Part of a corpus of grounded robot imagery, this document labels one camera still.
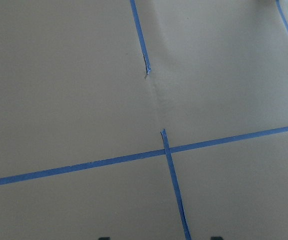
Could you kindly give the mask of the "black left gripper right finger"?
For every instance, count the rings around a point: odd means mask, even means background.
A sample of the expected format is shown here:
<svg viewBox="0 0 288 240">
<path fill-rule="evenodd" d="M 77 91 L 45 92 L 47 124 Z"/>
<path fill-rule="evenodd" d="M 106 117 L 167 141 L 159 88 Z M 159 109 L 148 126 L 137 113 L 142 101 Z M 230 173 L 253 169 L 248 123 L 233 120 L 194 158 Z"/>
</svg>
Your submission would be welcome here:
<svg viewBox="0 0 288 240">
<path fill-rule="evenodd" d="M 211 236 L 210 240 L 223 240 L 223 237 L 221 237 L 221 236 Z"/>
</svg>

